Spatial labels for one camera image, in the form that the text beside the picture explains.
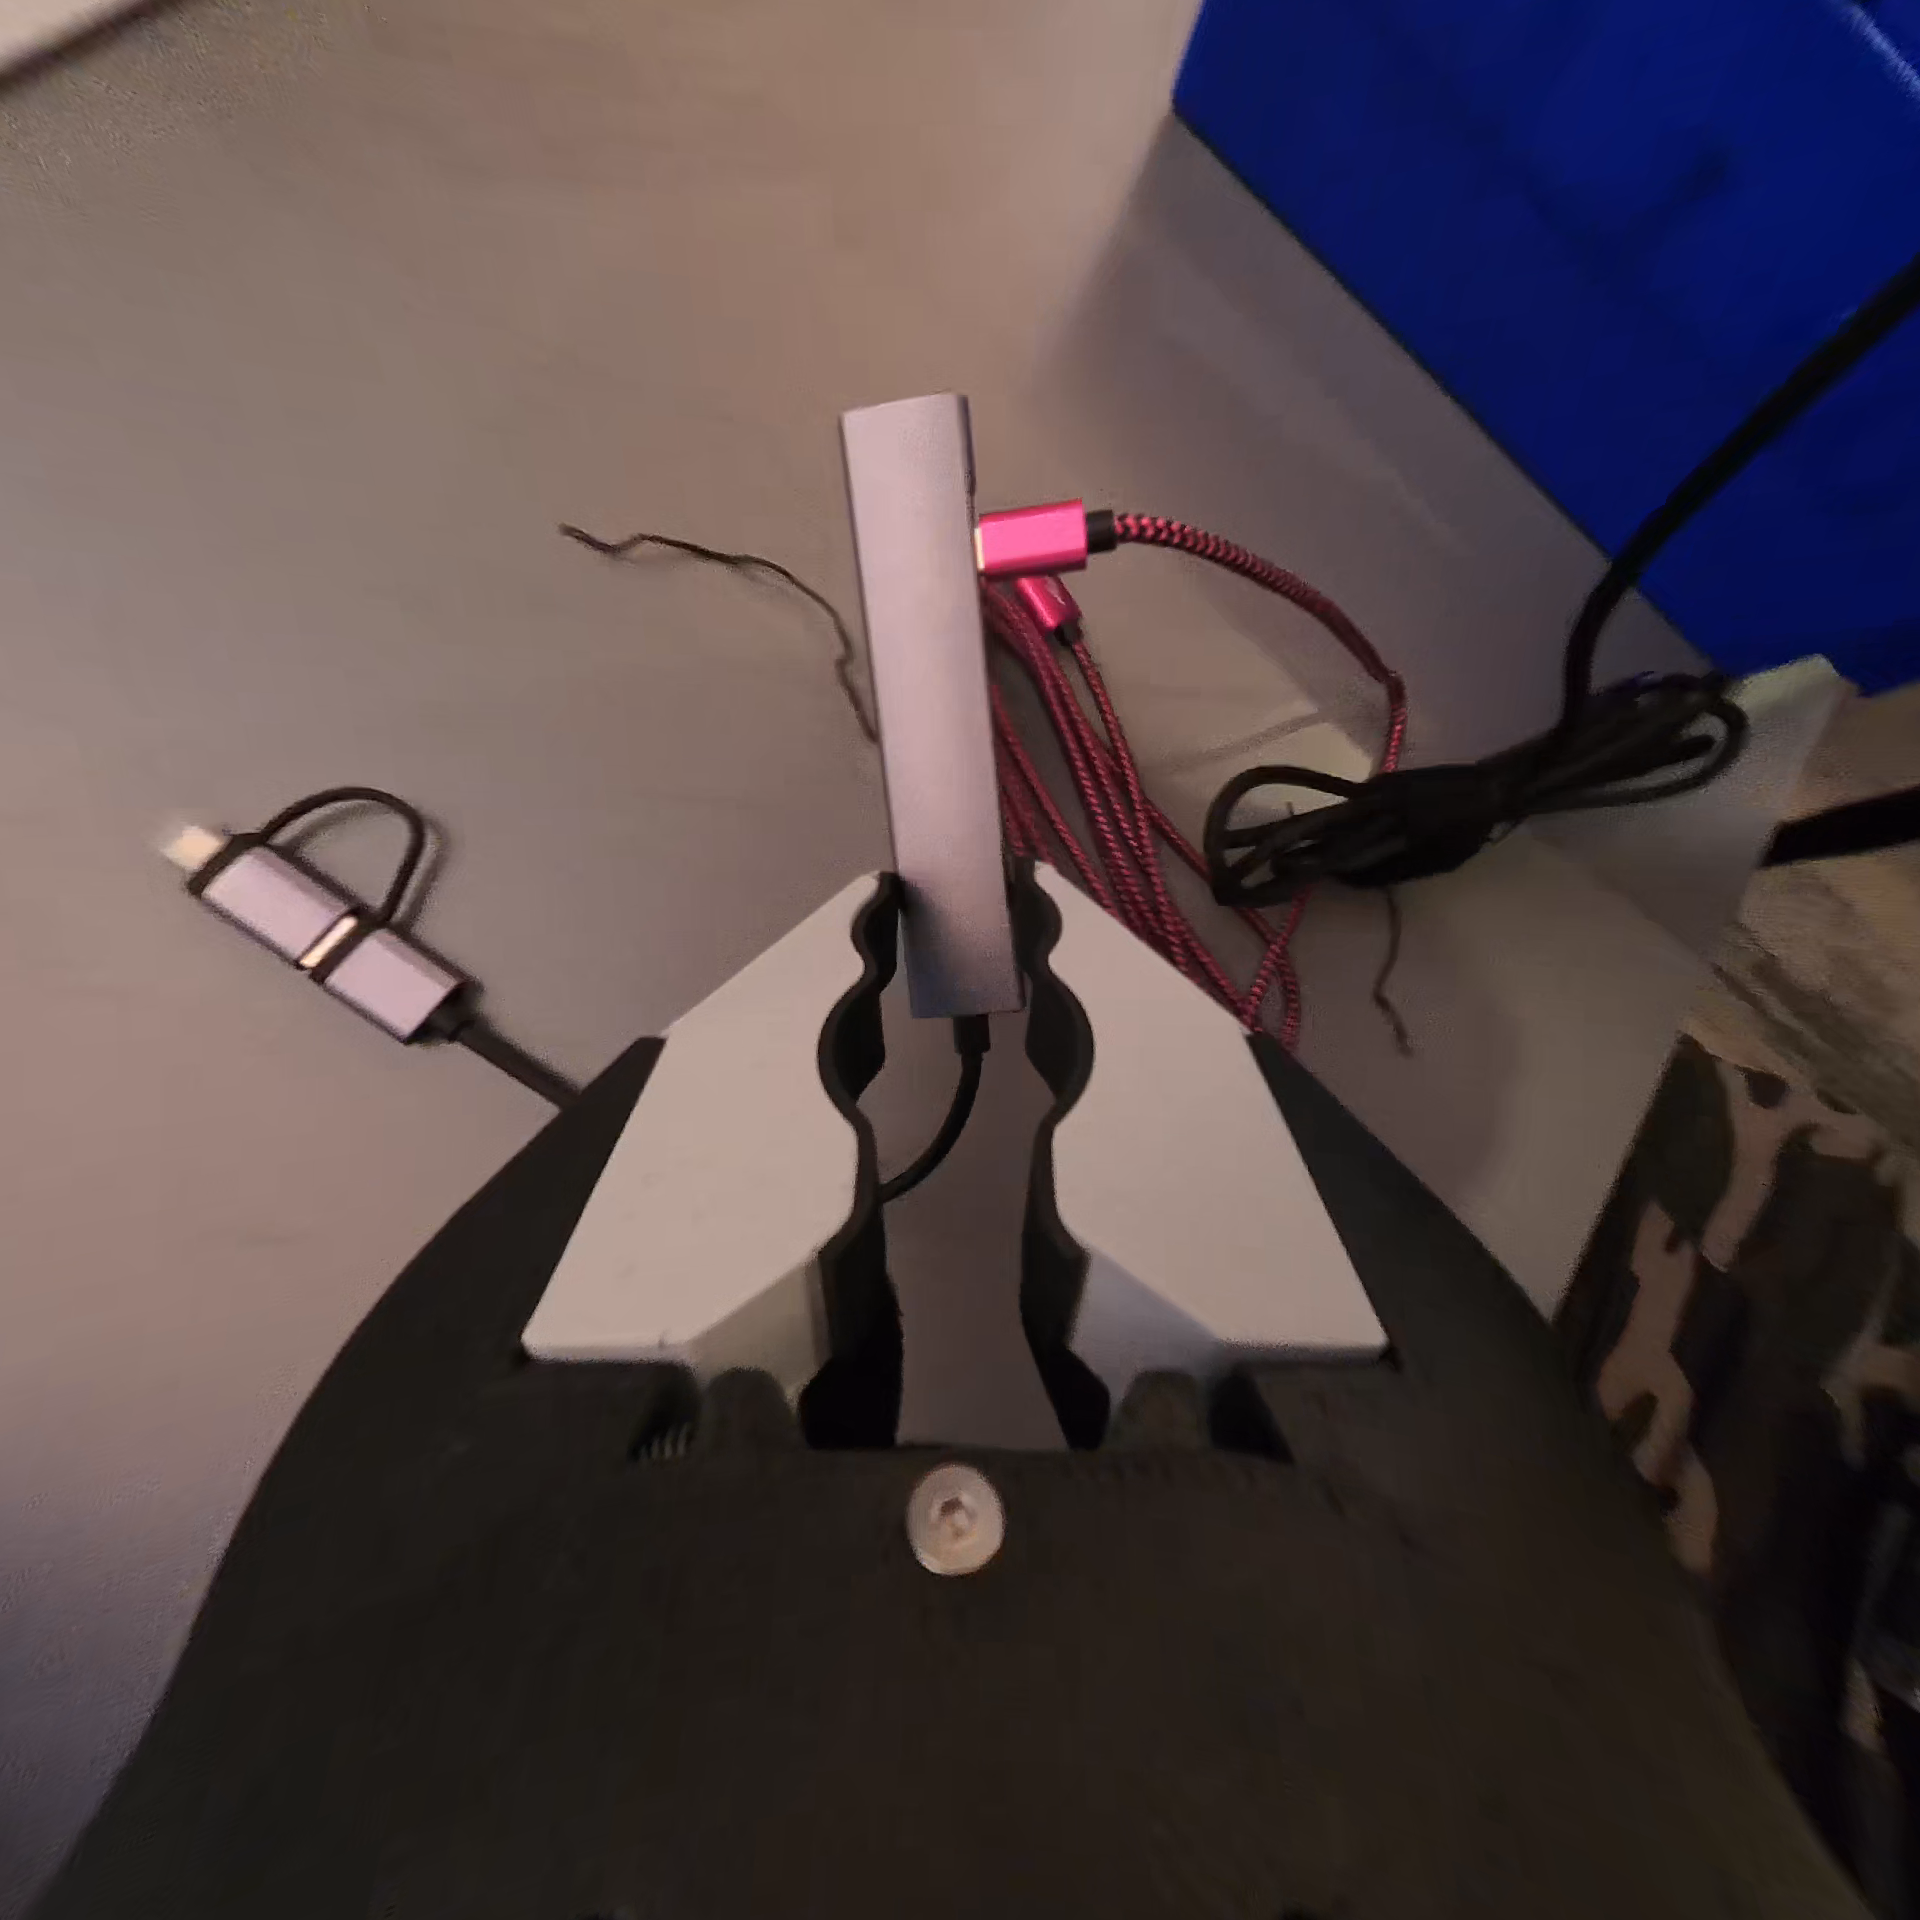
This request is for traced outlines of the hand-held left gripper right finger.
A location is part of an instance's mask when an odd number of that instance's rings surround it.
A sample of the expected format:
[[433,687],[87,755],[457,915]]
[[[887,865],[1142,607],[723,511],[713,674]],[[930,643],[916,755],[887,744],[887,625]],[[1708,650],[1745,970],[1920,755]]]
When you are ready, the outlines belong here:
[[1303,1177],[1258,1037],[1051,865],[1030,865],[1030,1349],[1067,1447],[1142,1379],[1386,1362],[1388,1327]]

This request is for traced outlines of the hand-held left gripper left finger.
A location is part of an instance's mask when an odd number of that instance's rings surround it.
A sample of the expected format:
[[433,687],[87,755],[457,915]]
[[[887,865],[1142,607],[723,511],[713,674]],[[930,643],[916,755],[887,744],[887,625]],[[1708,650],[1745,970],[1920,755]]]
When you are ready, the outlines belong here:
[[899,1299],[865,1119],[897,947],[899,882],[872,871],[660,1037],[532,1362],[764,1366],[811,1447],[897,1447]]

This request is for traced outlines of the grey usb hub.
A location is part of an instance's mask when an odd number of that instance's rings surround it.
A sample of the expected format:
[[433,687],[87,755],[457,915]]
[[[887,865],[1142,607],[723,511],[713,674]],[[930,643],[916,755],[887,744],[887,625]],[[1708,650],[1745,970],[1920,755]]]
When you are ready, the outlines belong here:
[[912,1007],[958,1040],[939,1135],[897,1188],[951,1168],[986,1074],[986,1017],[1021,1007],[986,617],[975,511],[975,401],[897,395],[843,413],[854,602],[872,634],[887,844],[899,882]]

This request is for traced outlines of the blue plastic bin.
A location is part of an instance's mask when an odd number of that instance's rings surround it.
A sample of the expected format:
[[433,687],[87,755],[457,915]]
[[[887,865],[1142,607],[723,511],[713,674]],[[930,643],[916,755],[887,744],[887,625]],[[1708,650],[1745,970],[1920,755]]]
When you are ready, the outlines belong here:
[[1175,113],[1614,558],[1920,252],[1920,8],[1214,0]]

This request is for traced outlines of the grey usb plug adapter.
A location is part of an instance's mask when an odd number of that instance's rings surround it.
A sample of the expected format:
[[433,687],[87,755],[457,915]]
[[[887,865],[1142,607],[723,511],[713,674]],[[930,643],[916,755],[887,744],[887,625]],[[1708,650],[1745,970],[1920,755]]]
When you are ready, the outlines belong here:
[[[405,835],[380,895],[349,895],[307,858],[307,837],[324,819],[388,819]],[[424,858],[433,823],[380,787],[316,787],[246,835],[167,835],[167,865],[211,915],[274,947],[288,970],[307,970],[316,997],[333,997],[405,1047],[465,1040],[477,1027],[477,983],[423,947],[405,927]]]

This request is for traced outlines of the camouflage trousers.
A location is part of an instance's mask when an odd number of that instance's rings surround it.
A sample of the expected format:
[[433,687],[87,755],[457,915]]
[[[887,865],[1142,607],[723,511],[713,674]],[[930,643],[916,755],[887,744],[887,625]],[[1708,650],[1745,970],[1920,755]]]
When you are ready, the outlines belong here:
[[1910,1147],[1687,1037],[1558,1337],[1821,1842],[1920,1914]]

